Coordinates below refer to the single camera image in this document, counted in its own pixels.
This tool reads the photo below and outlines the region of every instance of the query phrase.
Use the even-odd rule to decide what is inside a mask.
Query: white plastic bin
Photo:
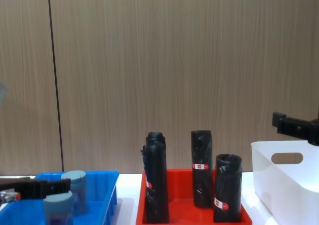
[[[275,153],[301,153],[299,164],[274,164]],[[281,225],[319,225],[319,146],[307,141],[252,143],[254,186]]]

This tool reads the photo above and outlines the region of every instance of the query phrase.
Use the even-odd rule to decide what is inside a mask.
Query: blue tray
[[[43,173],[35,178],[56,181],[62,173]],[[74,216],[74,225],[110,225],[116,201],[116,181],[113,171],[86,172],[87,213]],[[9,203],[0,211],[0,225],[45,225],[43,201],[24,200]]]

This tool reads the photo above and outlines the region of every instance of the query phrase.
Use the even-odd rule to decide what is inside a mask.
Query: white table
[[[121,174],[116,184],[118,204],[112,225],[135,225],[139,206],[141,174]],[[279,225],[255,194],[253,173],[243,173],[241,202],[254,225]]]

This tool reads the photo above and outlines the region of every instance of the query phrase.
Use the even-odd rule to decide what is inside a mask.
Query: red container
[[[176,225],[251,225],[252,221],[241,207],[242,222],[240,223],[213,223],[213,209],[200,209],[193,204],[191,169],[168,169],[167,186],[169,201],[169,224]],[[139,210],[136,225],[146,225],[145,213],[145,174],[142,176]]]

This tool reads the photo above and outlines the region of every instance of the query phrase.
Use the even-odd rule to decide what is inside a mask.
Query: black garbage bag roll
[[[234,154],[216,156],[214,222],[241,221],[242,160]]]
[[[150,132],[142,156],[146,174],[146,218],[149,224],[169,223],[166,143],[160,132]]]
[[[210,130],[191,132],[193,197],[194,205],[200,208],[213,206],[212,150]]]

